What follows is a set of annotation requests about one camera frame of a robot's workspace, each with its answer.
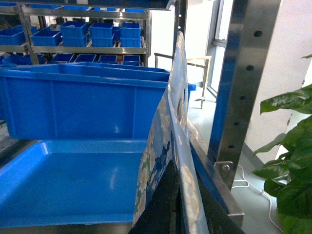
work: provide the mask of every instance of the white cable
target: white cable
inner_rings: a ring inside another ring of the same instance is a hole
[[[258,190],[253,184],[251,184],[248,180],[246,180],[243,167],[241,165],[238,165],[238,166],[242,170],[242,177],[243,177],[243,179],[237,179],[237,180],[234,180],[234,182],[245,182],[245,183],[247,183],[247,185],[246,186],[241,186],[241,185],[233,186],[232,189],[233,188],[248,188],[251,185],[254,189],[256,189],[259,193],[261,193],[261,195],[263,195],[267,200],[269,200],[269,220],[270,220],[270,222],[274,226],[276,226],[282,233],[284,233],[283,230],[276,223],[274,223],[273,220],[272,220],[272,217],[271,217],[271,213],[272,213],[272,200],[271,200],[271,198],[268,196],[268,194],[264,190],[262,190],[262,191]]]

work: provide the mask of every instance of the green leaf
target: green leaf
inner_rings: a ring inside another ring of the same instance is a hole
[[[298,218],[312,218],[312,184],[291,181],[277,195],[278,211]]]
[[[288,151],[294,151],[298,139],[301,138],[301,135],[306,129],[312,129],[312,116],[300,121],[297,126],[291,129],[283,139],[282,145]]]
[[[266,191],[271,196],[277,197],[279,191],[285,186],[285,184],[278,182],[275,179],[267,179],[264,182],[264,191]]]
[[[309,59],[309,58],[312,58],[312,55],[307,55],[307,56],[302,57],[302,59]]]
[[[312,114],[312,86],[277,95],[260,104],[260,114],[278,109],[291,109],[304,114]]]
[[[277,219],[283,227],[284,234],[312,233],[312,219],[298,218],[276,212]]]
[[[287,159],[287,160],[289,160],[292,155],[293,155],[293,152],[287,152],[287,153],[281,154],[278,157],[278,159]]]
[[[306,129],[298,140],[289,170],[298,179],[312,181],[312,129]]]
[[[288,160],[272,160],[264,164],[261,168],[255,169],[253,173],[256,176],[265,179],[274,179],[283,175],[287,175],[288,171]]]
[[[261,148],[254,151],[253,155],[270,151],[275,145],[279,145],[283,141],[285,136],[286,136],[285,133],[281,133],[273,141],[271,141],[270,143],[266,144],[265,146],[262,146]]]

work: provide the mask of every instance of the floral pattern bag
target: floral pattern bag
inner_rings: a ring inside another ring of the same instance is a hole
[[[179,174],[182,209],[188,233],[209,233],[187,129],[187,70],[183,34],[179,33],[167,88],[156,109],[141,158],[133,225],[144,212],[172,160]]]

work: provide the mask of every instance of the bolt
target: bolt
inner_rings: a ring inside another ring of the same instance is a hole
[[[224,172],[227,172],[229,169],[230,169],[230,166],[229,166],[228,164],[224,164],[224,165],[222,166],[222,170],[223,170]]]

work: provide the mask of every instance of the blue plastic tray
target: blue plastic tray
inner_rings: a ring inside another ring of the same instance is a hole
[[[101,55],[97,62],[118,64],[117,55]]]
[[[0,228],[132,222],[142,140],[41,141],[0,169]]]
[[[22,45],[25,43],[24,32],[2,29],[0,30],[0,45]]]
[[[139,23],[121,23],[120,28],[121,38],[141,38],[141,28]]]
[[[87,34],[82,38],[70,38],[63,36],[64,46],[85,47],[90,41],[90,35]]]
[[[89,24],[82,21],[67,21],[60,26],[63,37],[83,38],[89,30]]]
[[[90,27],[91,38],[111,38],[113,36],[112,23],[94,23]]]
[[[140,71],[169,73],[165,69],[154,68],[154,67],[131,67],[131,66],[127,66],[127,65],[113,65],[113,64],[94,63],[94,62],[80,62],[80,63],[74,63],[74,64],[85,65],[85,66],[93,66],[93,67],[111,67],[111,68],[121,68],[121,69],[130,69],[130,70],[140,70]]]
[[[141,47],[141,38],[120,38],[121,47]]]
[[[78,55],[75,62],[94,62],[97,60],[97,55],[81,54]]]
[[[24,57],[30,59],[30,54],[24,55]],[[39,64],[44,64],[45,63],[45,56],[44,55],[38,55],[38,61],[39,61]]]
[[[92,38],[93,47],[113,47],[114,36],[111,38]]]
[[[70,63],[9,69],[0,96],[17,139],[146,138],[167,86],[155,80],[169,76]]]
[[[62,41],[58,30],[41,30],[33,34],[31,38],[37,46],[58,46]]]
[[[74,54],[57,54],[49,63],[67,63],[75,60]]]

